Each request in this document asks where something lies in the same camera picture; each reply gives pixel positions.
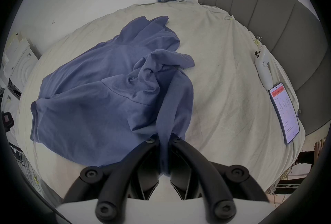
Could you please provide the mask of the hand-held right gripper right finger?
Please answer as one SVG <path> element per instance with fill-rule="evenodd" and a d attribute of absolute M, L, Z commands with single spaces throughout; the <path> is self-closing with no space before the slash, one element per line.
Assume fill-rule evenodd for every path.
<path fill-rule="evenodd" d="M 231 221 L 237 213 L 234 198 L 268 202 L 246 167 L 210 162 L 175 134 L 169 140 L 169 172 L 181 200 L 204 199 L 206 221 Z"/>

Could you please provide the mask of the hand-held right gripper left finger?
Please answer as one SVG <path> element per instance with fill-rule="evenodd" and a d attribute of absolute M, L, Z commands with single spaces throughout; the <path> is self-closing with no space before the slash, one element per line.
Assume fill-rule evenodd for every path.
<path fill-rule="evenodd" d="M 122 217 L 122 207 L 130 180 L 149 155 L 158 154 L 159 137 L 151 136 L 120 162 L 104 167 L 88 166 L 66 193 L 63 204 L 83 202 L 97 198 L 94 210 L 99 221 L 117 221 Z"/>

